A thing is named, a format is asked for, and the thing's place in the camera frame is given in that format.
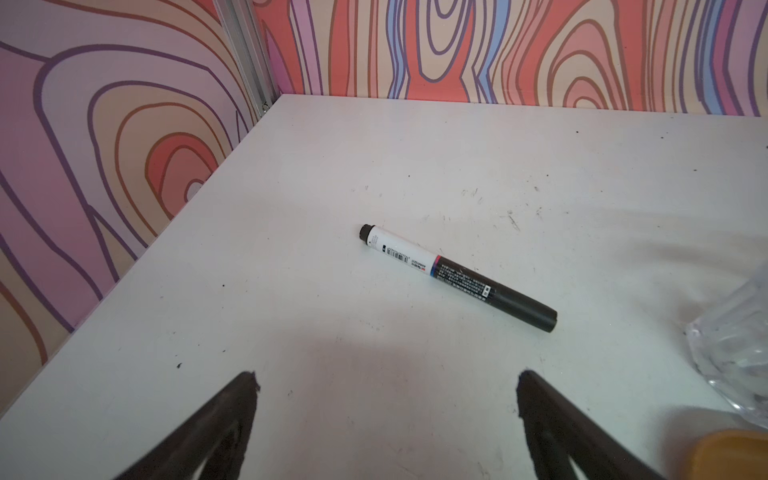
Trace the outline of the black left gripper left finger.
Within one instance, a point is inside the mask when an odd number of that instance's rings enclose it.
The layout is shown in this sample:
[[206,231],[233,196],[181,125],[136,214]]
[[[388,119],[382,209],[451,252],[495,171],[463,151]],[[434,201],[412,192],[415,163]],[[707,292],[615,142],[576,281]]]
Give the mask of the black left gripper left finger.
[[120,479],[237,479],[245,460],[260,386],[243,371]]

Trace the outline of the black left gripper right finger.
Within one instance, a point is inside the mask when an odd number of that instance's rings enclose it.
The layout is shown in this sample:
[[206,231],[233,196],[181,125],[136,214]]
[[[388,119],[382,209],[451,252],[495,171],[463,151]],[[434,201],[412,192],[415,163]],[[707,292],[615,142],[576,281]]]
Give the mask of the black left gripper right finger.
[[659,479],[572,402],[532,370],[516,389],[526,444],[539,479]]

